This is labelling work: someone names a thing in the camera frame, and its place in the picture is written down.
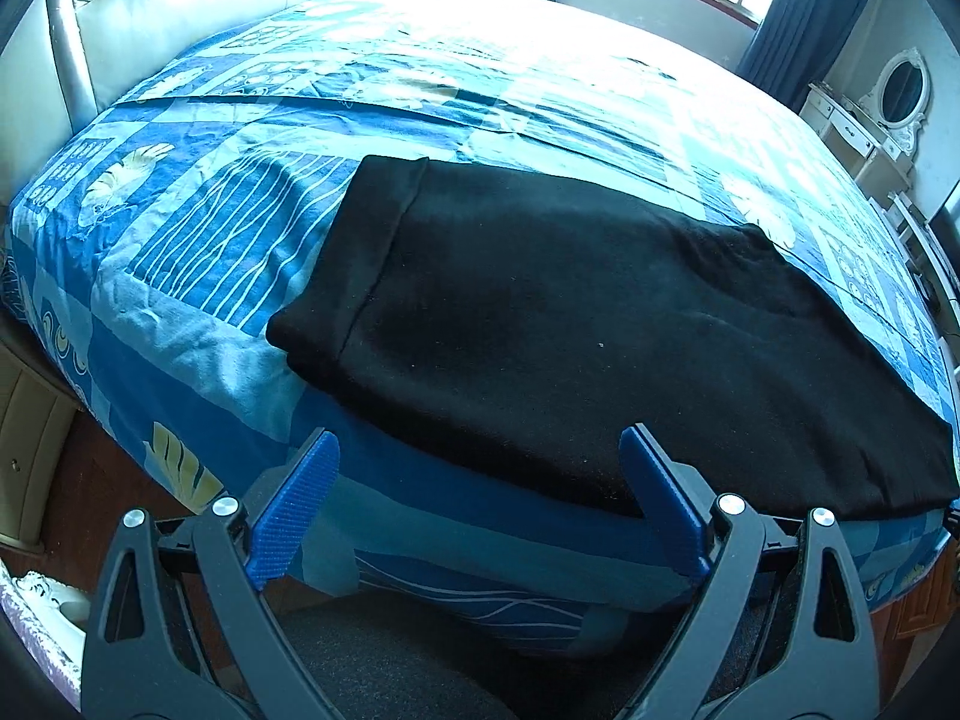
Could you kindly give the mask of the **black pants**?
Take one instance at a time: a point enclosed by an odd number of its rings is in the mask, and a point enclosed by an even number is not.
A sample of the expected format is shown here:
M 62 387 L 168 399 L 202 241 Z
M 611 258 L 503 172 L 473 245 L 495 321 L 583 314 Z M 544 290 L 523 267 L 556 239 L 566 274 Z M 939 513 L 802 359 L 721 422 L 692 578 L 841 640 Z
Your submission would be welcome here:
M 758 227 L 590 182 L 370 156 L 267 338 L 415 449 L 631 517 L 619 440 L 770 514 L 957 497 L 952 433 Z

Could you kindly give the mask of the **beige bedside cabinet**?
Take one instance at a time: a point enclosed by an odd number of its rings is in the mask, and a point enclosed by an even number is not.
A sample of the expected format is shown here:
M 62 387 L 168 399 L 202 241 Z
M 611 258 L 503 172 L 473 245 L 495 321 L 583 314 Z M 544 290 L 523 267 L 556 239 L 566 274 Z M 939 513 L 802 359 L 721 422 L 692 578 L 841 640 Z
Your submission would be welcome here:
M 44 512 L 80 402 L 59 374 L 2 346 L 2 544 L 39 553 Z

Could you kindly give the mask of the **blue patterned bed sheet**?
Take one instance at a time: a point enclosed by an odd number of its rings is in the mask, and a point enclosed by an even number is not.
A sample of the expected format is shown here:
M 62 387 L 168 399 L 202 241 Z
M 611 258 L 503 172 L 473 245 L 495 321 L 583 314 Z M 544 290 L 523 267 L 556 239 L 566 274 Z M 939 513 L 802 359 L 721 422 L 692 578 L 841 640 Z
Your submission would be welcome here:
M 544 0 L 308 0 L 94 117 L 3 227 L 2 304 L 192 511 L 314 431 L 295 574 L 537 652 L 685 603 L 620 437 L 757 511 L 830 509 L 867 605 L 946 543 L 957 416 L 877 208 L 658 36 Z

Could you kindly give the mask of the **white TV stand shelf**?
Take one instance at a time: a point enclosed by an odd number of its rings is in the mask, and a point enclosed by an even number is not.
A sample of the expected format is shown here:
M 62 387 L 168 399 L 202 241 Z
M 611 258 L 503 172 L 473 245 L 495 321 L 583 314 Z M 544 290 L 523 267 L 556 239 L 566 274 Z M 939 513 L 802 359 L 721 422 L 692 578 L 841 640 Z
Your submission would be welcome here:
M 887 218 L 895 229 L 908 270 L 923 294 L 924 302 L 934 319 L 935 327 L 946 339 L 952 353 L 953 367 L 958 366 L 958 277 L 946 252 L 931 231 L 913 210 L 905 192 L 889 193 Z

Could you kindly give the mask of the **white dressing table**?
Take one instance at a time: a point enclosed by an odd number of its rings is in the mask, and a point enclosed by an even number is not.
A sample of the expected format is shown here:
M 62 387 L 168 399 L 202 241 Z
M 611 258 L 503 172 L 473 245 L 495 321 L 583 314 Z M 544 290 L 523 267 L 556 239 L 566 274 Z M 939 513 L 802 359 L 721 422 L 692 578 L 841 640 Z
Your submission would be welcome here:
M 822 85 L 807 86 L 800 118 L 820 137 L 861 192 L 882 205 L 892 193 L 911 188 L 913 166 L 898 146 L 850 103 L 838 101 Z

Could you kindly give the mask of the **white oval vanity mirror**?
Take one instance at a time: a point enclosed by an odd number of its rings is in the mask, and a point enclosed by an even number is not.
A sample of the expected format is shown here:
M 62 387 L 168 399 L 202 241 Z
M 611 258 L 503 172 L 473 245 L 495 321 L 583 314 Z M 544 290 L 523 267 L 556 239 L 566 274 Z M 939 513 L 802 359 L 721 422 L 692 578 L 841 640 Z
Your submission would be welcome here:
M 929 68 L 916 47 L 900 50 L 861 98 L 869 117 L 889 135 L 900 153 L 912 158 L 931 102 Z

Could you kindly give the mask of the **dark blue right curtain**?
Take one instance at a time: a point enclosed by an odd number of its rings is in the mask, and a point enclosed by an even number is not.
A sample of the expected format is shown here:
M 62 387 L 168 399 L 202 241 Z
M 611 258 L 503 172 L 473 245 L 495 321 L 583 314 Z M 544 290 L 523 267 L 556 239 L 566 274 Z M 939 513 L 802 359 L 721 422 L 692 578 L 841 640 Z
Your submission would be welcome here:
M 737 65 L 737 75 L 799 112 L 807 86 L 822 80 L 869 0 L 773 0 Z

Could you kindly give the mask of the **white tufted headboard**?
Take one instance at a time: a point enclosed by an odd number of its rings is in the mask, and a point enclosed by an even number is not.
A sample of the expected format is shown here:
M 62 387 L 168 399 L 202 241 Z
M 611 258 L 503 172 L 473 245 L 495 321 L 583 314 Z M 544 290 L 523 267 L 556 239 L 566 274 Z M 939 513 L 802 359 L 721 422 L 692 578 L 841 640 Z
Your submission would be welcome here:
M 427 154 L 421 0 L 32 0 L 2 54 L 2 236 L 313 229 L 359 161 Z

